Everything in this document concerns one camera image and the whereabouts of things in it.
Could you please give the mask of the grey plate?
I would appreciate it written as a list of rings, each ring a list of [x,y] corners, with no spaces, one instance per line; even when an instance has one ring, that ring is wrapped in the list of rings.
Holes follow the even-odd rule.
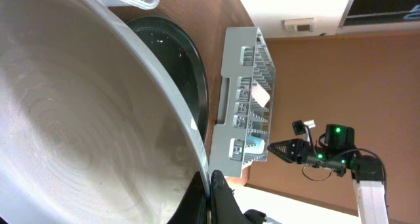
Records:
[[[207,156],[146,44],[97,0],[1,0],[1,217],[166,223]]]

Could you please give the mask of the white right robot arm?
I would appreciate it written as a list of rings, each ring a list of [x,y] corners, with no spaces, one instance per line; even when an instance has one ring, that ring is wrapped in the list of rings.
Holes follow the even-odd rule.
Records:
[[[298,120],[292,127],[294,139],[274,143],[258,136],[258,129],[241,129],[238,134],[215,132],[210,170],[220,170],[225,176],[240,176],[243,167],[269,152],[303,169],[326,169],[339,177],[350,171],[361,222],[389,222],[386,167],[376,153],[356,147],[353,128],[328,124],[325,133],[314,141],[311,134],[314,121]]]

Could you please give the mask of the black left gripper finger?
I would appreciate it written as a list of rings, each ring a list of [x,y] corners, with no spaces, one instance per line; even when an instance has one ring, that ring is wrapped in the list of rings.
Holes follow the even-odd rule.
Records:
[[[197,171],[178,208],[167,224],[206,224],[207,196],[204,191],[201,173]]]

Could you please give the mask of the blue cup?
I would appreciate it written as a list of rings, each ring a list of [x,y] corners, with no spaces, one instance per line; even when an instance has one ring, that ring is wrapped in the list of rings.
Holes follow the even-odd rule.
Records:
[[[265,140],[259,137],[248,135],[246,137],[245,153],[262,154],[264,152]]]

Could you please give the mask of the pink bowl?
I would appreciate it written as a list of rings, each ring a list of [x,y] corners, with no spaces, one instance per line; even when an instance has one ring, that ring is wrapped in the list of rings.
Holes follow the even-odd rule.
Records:
[[[262,108],[264,108],[270,100],[270,94],[255,80],[253,80],[251,96]]]

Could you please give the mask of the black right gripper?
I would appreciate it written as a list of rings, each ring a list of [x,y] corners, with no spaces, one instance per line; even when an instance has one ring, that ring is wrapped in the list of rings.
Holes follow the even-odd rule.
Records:
[[[270,143],[268,151],[284,162],[312,168],[328,169],[342,177],[347,172],[345,155],[328,147],[312,147],[303,139],[290,139]],[[211,174],[211,223],[212,224],[250,224],[241,212],[224,175],[219,170]]]

